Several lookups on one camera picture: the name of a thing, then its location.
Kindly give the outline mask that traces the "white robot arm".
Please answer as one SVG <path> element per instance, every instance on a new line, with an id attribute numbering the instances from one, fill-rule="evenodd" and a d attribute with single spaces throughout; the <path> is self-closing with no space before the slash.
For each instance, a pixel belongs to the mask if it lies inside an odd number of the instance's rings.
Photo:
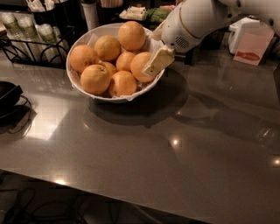
<path id="1" fill-rule="evenodd" d="M 280 0 L 183 0 L 152 33 L 152 38 L 163 44 L 153 51 L 143 73 L 158 75 L 174 61 L 176 53 L 189 52 L 211 32 L 247 15 L 280 32 Z"/>

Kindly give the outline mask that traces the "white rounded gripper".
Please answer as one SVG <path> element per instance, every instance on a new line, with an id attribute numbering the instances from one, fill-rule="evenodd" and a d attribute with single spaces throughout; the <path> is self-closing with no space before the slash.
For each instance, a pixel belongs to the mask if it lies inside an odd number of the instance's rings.
<path id="1" fill-rule="evenodd" d="M 142 73 L 156 77 L 175 60 L 175 52 L 190 51 L 206 35 L 228 25 L 228 13 L 218 0 L 184 0 L 152 32 L 153 39 L 162 39 L 166 45 L 155 49 Z"/>

